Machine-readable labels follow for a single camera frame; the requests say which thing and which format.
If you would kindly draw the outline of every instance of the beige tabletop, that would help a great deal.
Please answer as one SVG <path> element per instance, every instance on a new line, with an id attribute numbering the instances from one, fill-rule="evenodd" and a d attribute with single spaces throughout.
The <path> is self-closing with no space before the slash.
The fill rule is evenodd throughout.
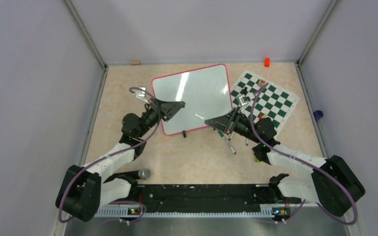
<path id="1" fill-rule="evenodd" d="M 118 142 L 122 135 L 122 118 L 127 113 L 140 116 L 144 111 L 144 103 L 128 91 L 129 87 L 146 87 L 152 92 L 151 80 L 155 77 L 207 65 L 210 64 L 110 66 L 86 163 L 96 160 Z M 230 85 L 249 70 L 297 94 L 300 101 L 278 141 L 295 150 L 322 156 L 294 63 L 272 63 L 269 68 L 262 63 L 228 63 L 226 66 Z M 118 172 L 149 168 L 152 176 L 139 182 L 164 184 L 268 183 L 272 176 L 290 173 L 281 167 L 256 163 L 251 150 L 253 145 L 245 146 L 244 137 L 235 135 L 231 144 L 236 155 L 211 128 L 189 132 L 187 138 L 183 138 L 181 134 L 166 136 L 160 127 L 147 142 L 143 154 Z"/>

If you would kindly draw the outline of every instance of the green marker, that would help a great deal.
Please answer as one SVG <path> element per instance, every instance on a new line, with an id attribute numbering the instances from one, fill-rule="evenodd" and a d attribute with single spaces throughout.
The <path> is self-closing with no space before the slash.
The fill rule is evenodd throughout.
<path id="1" fill-rule="evenodd" d="M 218 133 L 220 134 L 220 136 L 224 139 L 224 141 L 228 144 L 229 148 L 231 149 L 231 151 L 234 153 L 234 154 L 237 154 L 234 150 L 234 148 L 231 146 L 231 144 L 229 143 L 228 139 L 224 136 L 224 134 L 218 130 Z"/>

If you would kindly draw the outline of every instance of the chessboard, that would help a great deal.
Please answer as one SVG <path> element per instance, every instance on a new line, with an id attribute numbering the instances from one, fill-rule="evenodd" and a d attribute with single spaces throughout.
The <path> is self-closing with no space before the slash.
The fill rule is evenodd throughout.
<path id="1" fill-rule="evenodd" d="M 259 99 L 253 108 L 254 93 L 265 83 L 269 83 L 269 85 L 259 95 Z M 266 81 L 254 73 L 244 71 L 231 88 L 233 107 L 238 106 L 237 96 L 243 88 L 247 88 L 247 96 L 251 99 L 249 106 L 243 113 L 249 117 L 252 112 L 255 123 L 258 121 L 260 114 L 270 117 L 275 125 L 277 134 L 279 134 L 292 114 L 293 109 L 298 104 L 299 96 L 270 81 Z"/>

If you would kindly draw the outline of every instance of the orange object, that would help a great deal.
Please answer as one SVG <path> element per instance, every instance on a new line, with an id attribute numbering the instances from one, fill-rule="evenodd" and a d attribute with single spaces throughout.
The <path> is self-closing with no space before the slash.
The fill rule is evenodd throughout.
<path id="1" fill-rule="evenodd" d="M 264 59 L 264 67 L 269 67 L 270 66 L 270 58 L 265 58 Z"/>

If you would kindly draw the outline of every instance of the white wall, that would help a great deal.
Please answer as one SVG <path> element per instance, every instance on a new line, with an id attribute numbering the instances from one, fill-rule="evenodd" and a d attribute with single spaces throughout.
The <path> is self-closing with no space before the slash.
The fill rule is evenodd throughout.
<path id="1" fill-rule="evenodd" d="M 108 64 L 297 60 L 330 0 L 73 0 Z"/>
<path id="2" fill-rule="evenodd" d="M 304 69 L 330 151 L 365 186 L 357 205 L 378 235 L 378 1 L 342 1 Z"/>
<path id="3" fill-rule="evenodd" d="M 0 236 L 49 234 L 100 78 L 61 0 L 0 0 Z"/>

